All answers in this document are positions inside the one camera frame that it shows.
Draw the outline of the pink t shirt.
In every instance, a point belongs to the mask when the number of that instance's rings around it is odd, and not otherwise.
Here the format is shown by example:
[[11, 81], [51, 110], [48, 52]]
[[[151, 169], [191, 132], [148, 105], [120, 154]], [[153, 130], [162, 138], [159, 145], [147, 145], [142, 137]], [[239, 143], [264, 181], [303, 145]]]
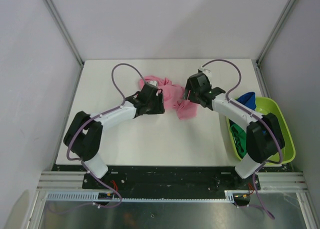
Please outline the pink t shirt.
[[156, 86], [162, 89], [165, 111], [175, 111], [180, 120], [189, 120], [197, 116], [198, 104], [183, 99], [185, 87], [173, 84], [167, 77], [149, 75], [145, 76], [144, 80], [149, 84], [155, 82]]

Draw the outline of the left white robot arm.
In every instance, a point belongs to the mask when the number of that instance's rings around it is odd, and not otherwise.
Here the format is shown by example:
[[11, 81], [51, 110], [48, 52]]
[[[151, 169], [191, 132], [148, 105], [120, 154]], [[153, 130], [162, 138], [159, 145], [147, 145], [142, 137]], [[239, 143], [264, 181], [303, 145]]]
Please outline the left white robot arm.
[[63, 144], [67, 146], [67, 158], [71, 161], [70, 152], [77, 155], [91, 174], [93, 183], [100, 189], [110, 185], [111, 177], [107, 174], [108, 166], [99, 155], [103, 132], [127, 120], [142, 115], [159, 115], [165, 112], [163, 90], [146, 83], [140, 91], [128, 96], [121, 105], [101, 112], [87, 114], [78, 112], [71, 122]]

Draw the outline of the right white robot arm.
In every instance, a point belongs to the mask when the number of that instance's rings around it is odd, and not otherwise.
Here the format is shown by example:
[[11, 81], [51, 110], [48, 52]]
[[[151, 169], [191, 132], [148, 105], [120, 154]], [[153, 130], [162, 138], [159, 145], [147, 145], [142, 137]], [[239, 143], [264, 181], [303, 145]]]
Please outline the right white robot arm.
[[281, 164], [284, 137], [278, 118], [252, 110], [220, 87], [212, 88], [209, 78], [198, 72], [187, 79], [184, 99], [208, 108], [230, 119], [246, 133], [246, 155], [235, 166], [236, 174], [230, 177], [231, 185], [242, 190], [249, 183], [249, 176], [265, 163]]

